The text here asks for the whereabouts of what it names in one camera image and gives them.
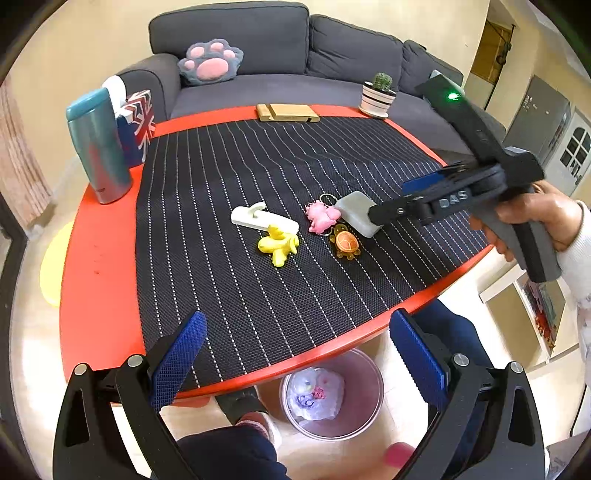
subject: curtain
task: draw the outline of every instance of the curtain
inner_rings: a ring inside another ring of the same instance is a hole
[[[51,200],[51,191],[27,144],[9,76],[0,85],[0,192],[24,229]]]

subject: trash can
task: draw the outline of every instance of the trash can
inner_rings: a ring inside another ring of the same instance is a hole
[[[287,393],[293,374],[281,381],[281,407],[290,423],[304,435],[325,442],[348,440],[369,428],[384,402],[384,380],[370,357],[356,348],[312,367],[326,368],[345,380],[343,404],[333,420],[305,420],[289,408]]]

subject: human hand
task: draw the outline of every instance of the human hand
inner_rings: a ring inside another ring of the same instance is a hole
[[[537,221],[544,224],[557,252],[563,252],[573,243],[583,221],[583,211],[577,202],[567,197],[545,180],[534,183],[535,193],[524,193],[495,208],[505,223]],[[470,228],[483,230],[486,239],[496,251],[510,262],[515,257],[507,245],[479,218],[470,216]]]

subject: paw print pillow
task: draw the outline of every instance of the paw print pillow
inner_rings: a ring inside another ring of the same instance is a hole
[[[178,68],[189,85],[208,85],[233,79],[243,58],[242,50],[217,38],[191,45]]]

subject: white cabinet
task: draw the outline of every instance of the white cabinet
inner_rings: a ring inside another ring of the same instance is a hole
[[[532,374],[575,351],[579,343],[576,303],[562,278],[544,285],[546,302],[532,299],[527,282],[527,273],[515,265],[481,292],[480,299],[495,319],[513,359]],[[544,312],[548,303],[553,313]]]

